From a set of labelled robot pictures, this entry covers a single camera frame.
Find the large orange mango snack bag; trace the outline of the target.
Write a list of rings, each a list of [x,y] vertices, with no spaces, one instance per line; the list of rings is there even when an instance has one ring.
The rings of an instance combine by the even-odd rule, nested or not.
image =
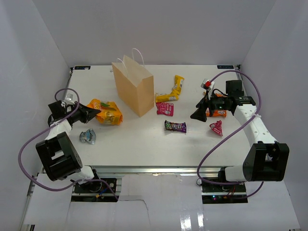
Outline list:
[[[96,119],[105,125],[120,125],[123,121],[123,115],[115,102],[100,101],[92,99],[87,107],[100,110],[96,115]]]

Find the silver blue snack packet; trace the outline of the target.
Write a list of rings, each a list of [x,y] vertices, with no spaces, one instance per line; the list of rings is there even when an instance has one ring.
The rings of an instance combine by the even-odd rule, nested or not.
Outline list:
[[[87,131],[81,132],[79,135],[79,141],[81,143],[88,143],[94,145],[96,142],[96,133],[91,128]]]

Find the dark purple candy packet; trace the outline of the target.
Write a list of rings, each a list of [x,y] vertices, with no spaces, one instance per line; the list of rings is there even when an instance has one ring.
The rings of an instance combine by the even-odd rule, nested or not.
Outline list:
[[[181,133],[187,132],[187,126],[185,122],[175,123],[175,122],[170,122],[170,121],[165,120],[164,127],[165,127],[165,130],[168,130],[168,131],[176,131],[176,132],[181,132]]]

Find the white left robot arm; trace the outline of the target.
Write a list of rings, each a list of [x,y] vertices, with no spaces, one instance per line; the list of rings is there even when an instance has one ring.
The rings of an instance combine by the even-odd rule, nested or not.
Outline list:
[[[91,192],[97,192],[102,180],[91,166],[84,166],[69,138],[75,122],[88,123],[100,112],[82,104],[67,105],[56,101],[48,105],[51,111],[51,130],[45,140],[36,144],[36,150],[50,180],[79,181]]]

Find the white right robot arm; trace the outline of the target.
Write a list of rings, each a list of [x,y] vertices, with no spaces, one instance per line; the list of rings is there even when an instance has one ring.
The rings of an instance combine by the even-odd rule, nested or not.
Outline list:
[[[206,111],[227,110],[241,124],[250,144],[243,163],[237,166],[222,167],[216,181],[201,178],[201,181],[218,185],[223,192],[230,191],[236,184],[246,181],[282,181],[285,175],[289,147],[278,142],[263,123],[259,109],[251,96],[246,96],[240,80],[226,81],[226,95],[214,94],[214,82],[204,80],[201,87],[206,90],[203,99],[196,105],[192,119],[207,120]]]

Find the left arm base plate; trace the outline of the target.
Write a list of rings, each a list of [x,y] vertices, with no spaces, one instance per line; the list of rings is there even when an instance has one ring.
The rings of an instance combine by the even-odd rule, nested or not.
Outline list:
[[[111,190],[103,182],[87,182],[82,185],[74,186],[72,202],[117,202]]]

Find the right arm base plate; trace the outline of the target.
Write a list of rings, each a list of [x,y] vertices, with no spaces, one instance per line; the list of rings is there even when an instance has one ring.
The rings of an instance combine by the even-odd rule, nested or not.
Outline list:
[[[248,203],[245,185],[216,185],[198,179],[196,184],[201,187],[202,202],[209,204],[243,204]]]

